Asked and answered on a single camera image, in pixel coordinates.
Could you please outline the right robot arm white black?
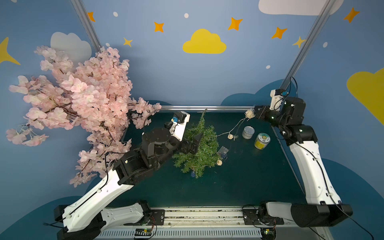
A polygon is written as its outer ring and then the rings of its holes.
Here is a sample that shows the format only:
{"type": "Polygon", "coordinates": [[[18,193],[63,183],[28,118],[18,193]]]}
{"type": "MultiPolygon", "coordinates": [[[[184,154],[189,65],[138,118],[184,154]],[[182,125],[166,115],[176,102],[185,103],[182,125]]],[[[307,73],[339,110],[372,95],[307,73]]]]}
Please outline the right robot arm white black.
{"type": "Polygon", "coordinates": [[[304,183],[306,204],[265,202],[260,219],[284,219],[301,228],[333,227],[350,218],[353,209],[343,204],[323,164],[318,138],[311,126],[304,125],[306,103],[286,97],[282,106],[256,106],[256,118],[277,127],[298,164],[304,183]]]}

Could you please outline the clear battery box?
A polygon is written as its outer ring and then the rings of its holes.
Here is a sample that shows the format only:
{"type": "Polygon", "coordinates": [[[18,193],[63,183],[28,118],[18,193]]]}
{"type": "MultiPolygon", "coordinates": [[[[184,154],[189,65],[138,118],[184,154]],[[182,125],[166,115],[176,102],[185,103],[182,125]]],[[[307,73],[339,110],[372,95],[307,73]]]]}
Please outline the clear battery box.
{"type": "Polygon", "coordinates": [[[225,159],[228,156],[229,149],[227,149],[224,146],[221,146],[220,149],[218,150],[218,155],[222,158],[225,159]]]}

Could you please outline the small green christmas tree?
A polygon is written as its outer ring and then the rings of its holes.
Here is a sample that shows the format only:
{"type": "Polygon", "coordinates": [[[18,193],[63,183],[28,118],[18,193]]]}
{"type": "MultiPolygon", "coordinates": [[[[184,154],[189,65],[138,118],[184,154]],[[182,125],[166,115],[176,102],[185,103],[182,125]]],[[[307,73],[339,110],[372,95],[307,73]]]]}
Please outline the small green christmas tree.
{"type": "Polygon", "coordinates": [[[195,173],[195,178],[203,176],[206,168],[212,168],[222,162],[219,156],[219,143],[213,126],[207,126],[205,121],[206,113],[203,112],[199,122],[193,124],[185,132],[187,140],[192,141],[198,134],[203,134],[198,150],[195,154],[177,153],[174,155],[174,166],[181,169],[182,173],[195,173]]]}

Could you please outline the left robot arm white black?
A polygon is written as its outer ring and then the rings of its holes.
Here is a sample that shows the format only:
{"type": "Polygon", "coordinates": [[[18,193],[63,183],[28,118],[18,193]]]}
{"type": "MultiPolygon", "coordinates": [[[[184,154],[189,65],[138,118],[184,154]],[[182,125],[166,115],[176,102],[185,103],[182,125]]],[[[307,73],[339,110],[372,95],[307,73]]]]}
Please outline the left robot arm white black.
{"type": "Polygon", "coordinates": [[[151,177],[175,153],[197,153],[203,134],[187,140],[183,137],[185,127],[182,124],[171,129],[156,128],[143,134],[140,147],[118,159],[107,175],[82,198],[71,205],[56,207],[55,220],[64,225],[57,238],[93,240],[109,228],[146,224],[152,216],[147,201],[120,208],[108,208],[108,205],[138,182],[151,177]]]}

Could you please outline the string lights with rattan balls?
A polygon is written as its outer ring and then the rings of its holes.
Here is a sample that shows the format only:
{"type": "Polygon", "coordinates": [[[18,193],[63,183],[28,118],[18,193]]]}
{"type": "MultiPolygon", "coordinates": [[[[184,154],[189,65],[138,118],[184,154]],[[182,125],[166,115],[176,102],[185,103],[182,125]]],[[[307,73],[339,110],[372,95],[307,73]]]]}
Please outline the string lights with rattan balls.
{"type": "MultiPolygon", "coordinates": [[[[219,134],[217,135],[217,137],[220,137],[220,136],[227,136],[227,139],[230,140],[230,141],[235,141],[239,135],[238,135],[238,130],[240,129],[241,125],[245,122],[245,121],[249,121],[250,119],[254,118],[255,117],[255,112],[254,110],[247,110],[245,112],[245,117],[242,118],[241,120],[239,120],[239,122],[228,132],[224,132],[222,134],[219,134]]],[[[217,160],[216,162],[216,165],[217,166],[222,166],[223,165],[223,162],[228,158],[228,156],[225,158],[225,159],[222,159],[220,157],[219,160],[217,160]]]]}

